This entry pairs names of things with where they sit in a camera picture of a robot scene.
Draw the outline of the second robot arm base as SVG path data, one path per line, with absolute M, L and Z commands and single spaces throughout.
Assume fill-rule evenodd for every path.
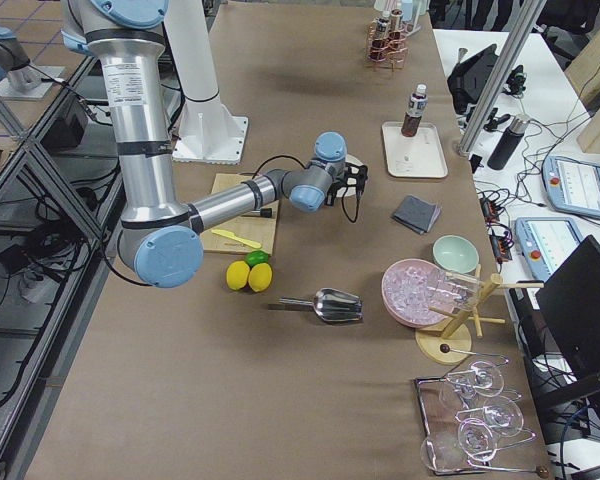
M 7 100 L 41 100 L 50 86 L 12 30 L 0 27 L 0 96 Z

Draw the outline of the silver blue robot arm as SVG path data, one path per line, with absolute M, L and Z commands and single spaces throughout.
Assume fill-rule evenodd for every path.
M 298 169 L 275 169 L 203 199 L 176 196 L 174 158 L 234 163 L 247 121 L 219 98 L 207 23 L 198 1 L 66 1 L 68 48 L 102 68 L 126 207 L 120 258 L 145 285 L 189 281 L 203 260 L 202 232 L 287 198 L 318 210 L 350 176 L 366 169 L 346 159 L 336 132 L 318 136 Z

